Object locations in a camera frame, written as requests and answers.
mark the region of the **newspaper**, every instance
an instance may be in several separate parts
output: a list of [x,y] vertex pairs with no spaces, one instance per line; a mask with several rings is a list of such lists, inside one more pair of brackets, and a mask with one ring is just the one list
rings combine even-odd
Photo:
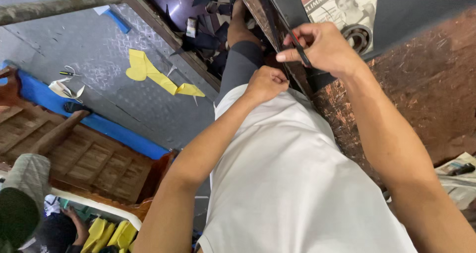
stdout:
[[441,185],[460,210],[468,208],[476,198],[476,171],[451,176],[453,171],[461,170],[465,165],[476,166],[476,158],[465,152],[435,169]]
[[[365,25],[374,32],[377,0],[301,0],[312,23],[334,22],[339,30]],[[374,48],[373,40],[366,53]]]

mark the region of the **metal ring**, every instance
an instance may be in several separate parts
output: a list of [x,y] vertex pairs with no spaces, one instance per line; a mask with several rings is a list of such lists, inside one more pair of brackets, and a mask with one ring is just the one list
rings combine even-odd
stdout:
[[365,54],[370,44],[372,44],[372,31],[365,25],[349,25],[344,27],[341,33],[347,41],[354,40],[353,48],[359,55]]

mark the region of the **yellow fabric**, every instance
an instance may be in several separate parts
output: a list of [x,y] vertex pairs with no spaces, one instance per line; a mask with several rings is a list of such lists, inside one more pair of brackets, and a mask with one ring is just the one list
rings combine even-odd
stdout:
[[115,245],[118,249],[128,250],[137,230],[129,221],[122,221],[111,237],[108,246]]
[[89,252],[92,246],[99,240],[99,238],[101,238],[106,223],[107,221],[103,219],[96,218],[96,220],[94,220],[89,228],[89,237],[86,240],[86,243],[84,243],[81,253]]
[[98,253],[99,250],[106,246],[107,242],[109,241],[109,238],[111,238],[111,235],[114,232],[114,228],[116,228],[115,224],[106,224],[104,231],[102,232],[101,238],[98,239],[93,249],[91,250],[92,253]]
[[124,227],[126,227],[126,225],[127,225],[128,222],[129,222],[129,221],[122,221],[122,222],[119,224],[118,228],[116,229],[116,232],[114,232],[114,234],[112,235],[111,239],[109,240],[108,246],[117,244],[117,240],[118,240],[118,238],[119,238],[119,235],[120,235],[120,233],[122,232],[122,230],[124,230]]
[[142,81],[149,77],[172,95],[186,94],[205,97],[205,94],[192,84],[183,83],[177,87],[172,80],[154,67],[143,51],[129,49],[129,63],[130,68],[126,70],[126,75],[130,79]]
[[136,233],[136,228],[134,228],[132,223],[128,222],[126,227],[124,227],[124,230],[119,235],[117,246],[120,249],[127,250],[130,243],[132,242],[132,239],[134,239],[134,236],[136,236]]

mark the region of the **metal floor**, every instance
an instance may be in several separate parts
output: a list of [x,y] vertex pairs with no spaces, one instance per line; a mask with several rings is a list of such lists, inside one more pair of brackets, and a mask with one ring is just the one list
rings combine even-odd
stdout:
[[[0,5],[39,0],[0,0]],[[69,65],[82,74],[66,85],[86,85],[80,99],[94,112],[167,149],[182,149],[214,120],[218,93],[163,41],[128,5],[113,5],[132,26],[123,34],[106,15],[84,10],[0,27],[0,61],[11,60],[46,84],[65,78]],[[145,51],[164,74],[180,86],[194,84],[206,97],[170,95],[151,79],[134,81],[128,49]],[[197,195],[209,196],[207,181]],[[208,199],[198,199],[195,215],[206,212]]]

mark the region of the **hand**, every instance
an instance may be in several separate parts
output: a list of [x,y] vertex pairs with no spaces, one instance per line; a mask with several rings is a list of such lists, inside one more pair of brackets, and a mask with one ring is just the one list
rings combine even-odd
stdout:
[[[301,46],[305,48],[304,52],[314,68],[342,78],[354,74],[355,70],[366,66],[333,23],[303,24],[295,28],[293,32],[298,37]],[[292,38],[288,34],[284,39],[284,45],[291,43]],[[296,49],[278,53],[276,60],[280,62],[302,61]]]
[[76,214],[76,210],[70,206],[68,206],[66,209],[61,208],[60,209],[63,214],[67,215],[71,219],[79,218],[78,214]]
[[255,71],[243,94],[256,105],[270,101],[281,92],[287,91],[289,81],[280,69],[263,66]]

